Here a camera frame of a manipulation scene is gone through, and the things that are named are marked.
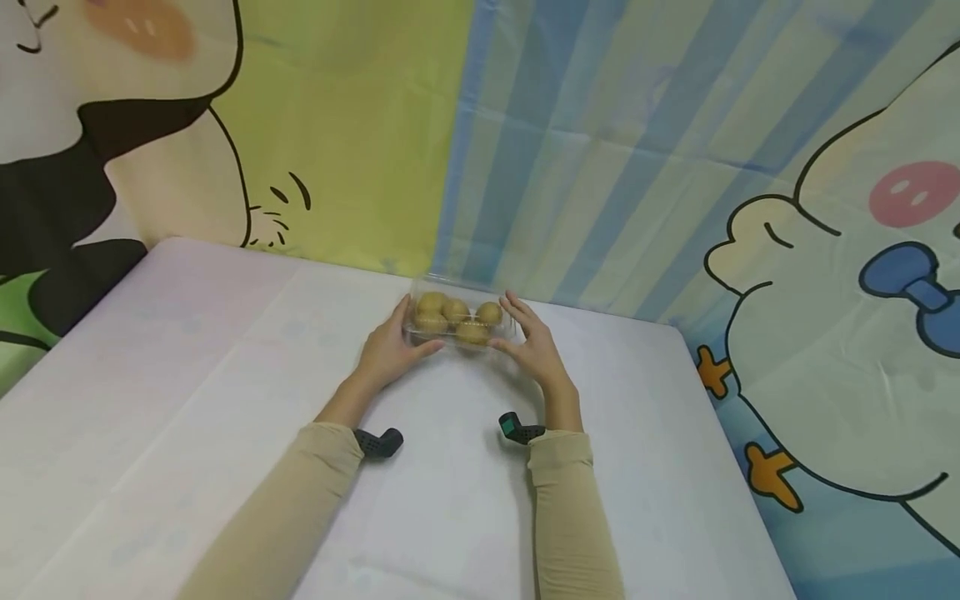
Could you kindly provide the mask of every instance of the person's right hand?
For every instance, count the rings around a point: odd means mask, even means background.
[[[516,360],[540,384],[547,399],[554,395],[567,395],[571,391],[575,394],[576,388],[566,374],[564,361],[553,342],[550,327],[540,320],[526,302],[509,290],[507,297],[500,299],[500,305],[520,324],[527,339],[523,344],[517,345],[494,338],[490,340],[490,346]]]

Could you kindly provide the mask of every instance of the beige sleeve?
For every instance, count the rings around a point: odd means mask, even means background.
[[[547,431],[530,446],[540,600],[622,599],[623,580],[593,477],[589,437]]]
[[[206,551],[178,599],[290,597],[362,459],[343,425],[303,427]]]

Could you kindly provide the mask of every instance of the person's left hand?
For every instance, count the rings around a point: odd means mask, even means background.
[[[420,346],[410,346],[403,339],[403,317],[410,305],[407,294],[394,313],[367,338],[360,353],[360,363],[353,377],[371,385],[378,392],[399,379],[420,360],[444,347],[443,340],[431,340]]]

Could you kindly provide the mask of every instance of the cartoon backdrop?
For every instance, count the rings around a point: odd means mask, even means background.
[[[683,332],[802,599],[954,597],[958,39],[952,0],[9,0],[0,388],[169,235],[509,285]]]

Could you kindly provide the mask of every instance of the forearm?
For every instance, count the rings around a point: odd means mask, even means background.
[[[207,550],[178,599],[289,597],[362,458],[353,432],[342,424],[304,427]]]
[[[356,429],[379,391],[380,387],[375,381],[371,381],[362,373],[354,372],[344,379],[313,421],[336,423],[347,429]]]
[[[580,416],[580,393],[570,378],[564,373],[556,380],[540,384],[543,390],[543,409],[546,416],[546,428],[551,431],[584,432],[584,423]]]
[[[620,568],[593,476],[589,437],[547,431],[530,446],[540,600],[623,598]]]

